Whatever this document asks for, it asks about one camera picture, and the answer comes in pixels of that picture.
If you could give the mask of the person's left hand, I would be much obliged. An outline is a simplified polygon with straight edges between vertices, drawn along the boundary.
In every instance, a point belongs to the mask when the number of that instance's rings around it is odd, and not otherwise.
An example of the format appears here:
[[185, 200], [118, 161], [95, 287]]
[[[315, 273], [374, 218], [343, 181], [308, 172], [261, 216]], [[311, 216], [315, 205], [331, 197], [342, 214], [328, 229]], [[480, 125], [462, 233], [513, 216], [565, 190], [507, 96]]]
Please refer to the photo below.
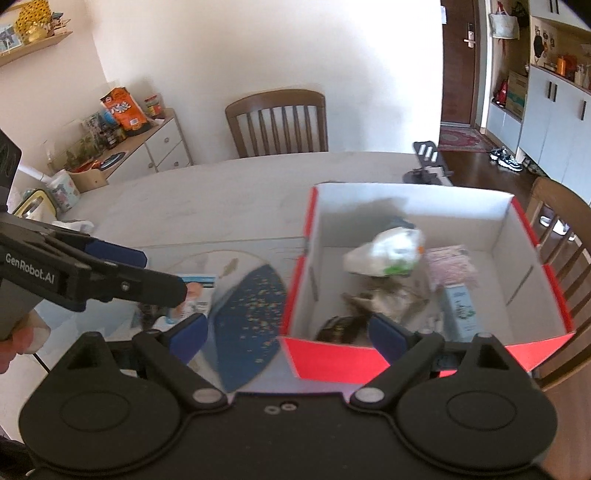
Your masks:
[[48, 340], [50, 327], [35, 310], [21, 318], [0, 344], [0, 373], [4, 374], [17, 355], [34, 354]]

